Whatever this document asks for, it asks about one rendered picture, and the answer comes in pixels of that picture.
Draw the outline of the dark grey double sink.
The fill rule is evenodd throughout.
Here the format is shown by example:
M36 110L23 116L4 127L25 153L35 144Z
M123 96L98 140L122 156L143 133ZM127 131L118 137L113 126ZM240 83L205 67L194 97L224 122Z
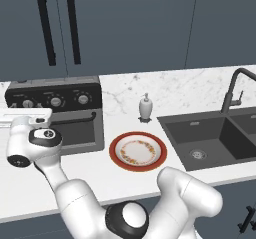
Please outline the dark grey double sink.
M256 107L158 117L186 171L256 161Z

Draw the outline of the toaster oven glass door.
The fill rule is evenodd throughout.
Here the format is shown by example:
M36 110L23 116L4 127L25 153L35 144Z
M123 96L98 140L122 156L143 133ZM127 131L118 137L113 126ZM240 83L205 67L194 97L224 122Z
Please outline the toaster oven glass door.
M63 137L62 155L89 153L104 149L103 112L101 109L89 109L52 114L51 123L52 121L88 118L92 112L96 112L97 116L90 122L51 125L51 128L59 131Z

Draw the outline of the red rimmed white plate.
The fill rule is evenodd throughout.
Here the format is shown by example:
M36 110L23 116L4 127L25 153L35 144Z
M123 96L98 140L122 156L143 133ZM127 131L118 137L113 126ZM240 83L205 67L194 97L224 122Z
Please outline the red rimmed white plate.
M153 134L132 131L117 136L109 146L109 156L119 167L133 172L147 172L161 166L167 147Z

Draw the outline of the black tap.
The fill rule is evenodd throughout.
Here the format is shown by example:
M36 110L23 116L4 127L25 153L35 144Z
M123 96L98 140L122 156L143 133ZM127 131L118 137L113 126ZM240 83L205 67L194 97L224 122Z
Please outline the black tap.
M256 82L256 74L254 74L253 72L249 71L246 68L242 68L242 67L236 69L232 75L228 91L224 97L224 101L223 101L222 108L221 108L221 112L223 114L227 114L229 111L229 108L231 106L238 105L241 102L241 100L237 100L237 101L232 100L235 83L236 83L237 77L240 73L246 75L248 78L250 78Z

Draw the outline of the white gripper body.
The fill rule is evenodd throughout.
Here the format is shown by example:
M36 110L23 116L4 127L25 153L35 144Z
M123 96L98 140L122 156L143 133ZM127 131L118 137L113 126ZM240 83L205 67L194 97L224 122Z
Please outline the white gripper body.
M14 119L26 116L34 128L47 128L51 124L51 108L0 108L0 127L10 128Z

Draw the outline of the dark blue base cupboard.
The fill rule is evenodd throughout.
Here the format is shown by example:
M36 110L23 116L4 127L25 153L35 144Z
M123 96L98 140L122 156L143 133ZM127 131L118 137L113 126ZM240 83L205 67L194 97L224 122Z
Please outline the dark blue base cupboard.
M247 206L256 209L256 180L216 186L223 197L223 208L214 218L198 218L195 222L200 239L256 239L250 227L242 234ZM59 214L0 224L0 239L73 239Z

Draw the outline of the dark blue cupboard door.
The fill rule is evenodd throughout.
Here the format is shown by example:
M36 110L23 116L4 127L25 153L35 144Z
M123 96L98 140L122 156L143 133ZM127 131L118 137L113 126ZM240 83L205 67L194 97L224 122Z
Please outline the dark blue cupboard door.
M195 0L75 0L81 64L75 65L67 0L57 0L70 76L185 67Z
M256 0L196 0L187 68L256 64Z
M37 0L0 0L0 81L59 78L67 75L56 0L47 0L56 54L50 66Z

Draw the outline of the white soap dispenser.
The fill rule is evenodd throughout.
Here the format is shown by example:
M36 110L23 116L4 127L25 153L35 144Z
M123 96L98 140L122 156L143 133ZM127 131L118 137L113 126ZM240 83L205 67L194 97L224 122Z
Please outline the white soap dispenser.
M140 120L142 122L149 122L151 120L150 116L153 110L153 102L149 98L149 94L145 93L143 98L139 102L139 114Z

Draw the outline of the black toaster oven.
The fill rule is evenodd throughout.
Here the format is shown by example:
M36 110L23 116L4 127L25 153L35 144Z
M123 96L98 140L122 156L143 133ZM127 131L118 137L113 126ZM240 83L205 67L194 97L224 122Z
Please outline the black toaster oven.
M86 95L89 101L80 104L78 97ZM59 97L59 107L53 107L50 100ZM9 108L24 108L24 100L32 100L33 108L51 108L53 113L102 109L102 89L98 76L68 77L12 82L5 92Z

